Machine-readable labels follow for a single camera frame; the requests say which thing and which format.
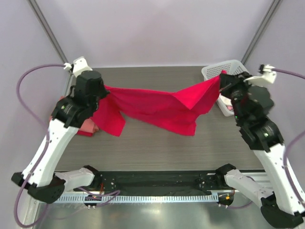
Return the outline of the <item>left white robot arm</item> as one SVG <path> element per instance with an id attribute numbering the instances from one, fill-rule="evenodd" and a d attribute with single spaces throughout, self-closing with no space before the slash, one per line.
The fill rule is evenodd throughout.
<path id="1" fill-rule="evenodd" d="M 24 187 L 34 199 L 52 204 L 65 191 L 80 187 L 97 190 L 102 183 L 98 171 L 84 166 L 70 172 L 55 172 L 65 148 L 76 135 L 85 120 L 98 109 L 98 103 L 109 94 L 101 74 L 84 71 L 76 78 L 74 94 L 59 100 L 48 125 L 45 143 L 23 172 L 12 175 L 12 181 Z"/>

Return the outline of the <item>crimson red t shirt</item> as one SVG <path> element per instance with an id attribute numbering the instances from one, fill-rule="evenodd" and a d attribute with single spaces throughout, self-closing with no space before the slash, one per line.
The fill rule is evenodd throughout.
<path id="1" fill-rule="evenodd" d="M 124 115 L 167 131 L 193 136 L 196 120 L 208 113 L 219 97 L 220 77 L 197 83 L 177 92 L 107 86 L 109 95 L 99 101 L 92 121 L 113 136 L 120 136 Z"/>

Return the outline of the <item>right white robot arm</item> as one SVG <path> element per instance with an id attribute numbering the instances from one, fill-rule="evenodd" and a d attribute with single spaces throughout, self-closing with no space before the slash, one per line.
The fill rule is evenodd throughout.
<path id="1" fill-rule="evenodd" d="M 272 188 L 268 189 L 226 164 L 215 171 L 219 188 L 237 189 L 259 208 L 264 219 L 277 229 L 296 229 L 304 223 L 305 192 L 287 160 L 287 147 L 277 125 L 268 117 L 274 106 L 263 77 L 247 72 L 221 72 L 220 93 L 231 100 L 242 139 L 261 162 Z"/>

